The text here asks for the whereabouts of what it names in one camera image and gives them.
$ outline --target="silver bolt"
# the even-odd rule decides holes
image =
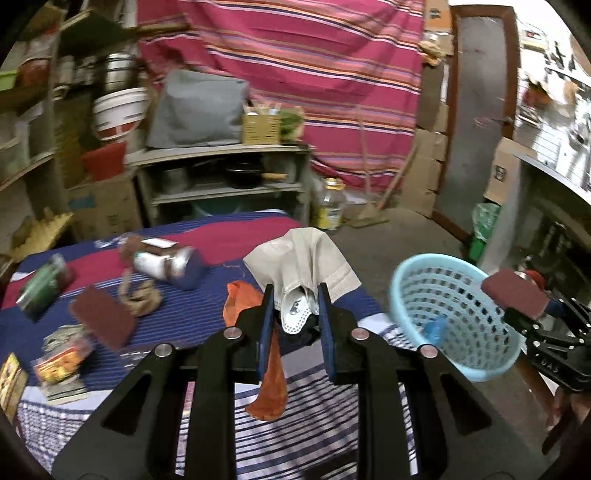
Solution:
[[[223,335],[228,340],[237,340],[242,336],[242,330],[238,327],[228,327],[223,331]]]
[[[160,345],[156,345],[154,353],[156,356],[164,358],[165,356],[169,356],[171,353],[173,353],[173,347],[170,345],[170,343],[161,343]]]
[[[423,345],[421,347],[421,355],[425,358],[435,358],[438,354],[438,350],[433,345]]]
[[[351,330],[351,337],[355,340],[367,340],[369,338],[369,332],[364,328],[354,328]]]

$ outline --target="green can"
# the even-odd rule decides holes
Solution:
[[[52,255],[19,292],[17,305],[36,322],[74,279],[60,254]]]

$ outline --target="orange cloth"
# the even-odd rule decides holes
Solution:
[[[244,309],[257,307],[262,302],[262,293],[249,283],[238,280],[228,284],[228,299],[223,307],[226,327],[236,324]],[[287,382],[281,366],[279,341],[276,327],[273,328],[267,372],[262,379],[259,395],[246,407],[246,413],[257,420],[273,421],[281,417],[287,405]]]

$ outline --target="red sponge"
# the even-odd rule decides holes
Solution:
[[[550,299],[535,284],[503,268],[482,282],[482,291],[502,308],[514,308],[532,320],[543,313]]]

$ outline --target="gray bag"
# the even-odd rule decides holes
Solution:
[[[146,144],[152,148],[240,143],[248,82],[173,70],[166,75]]]

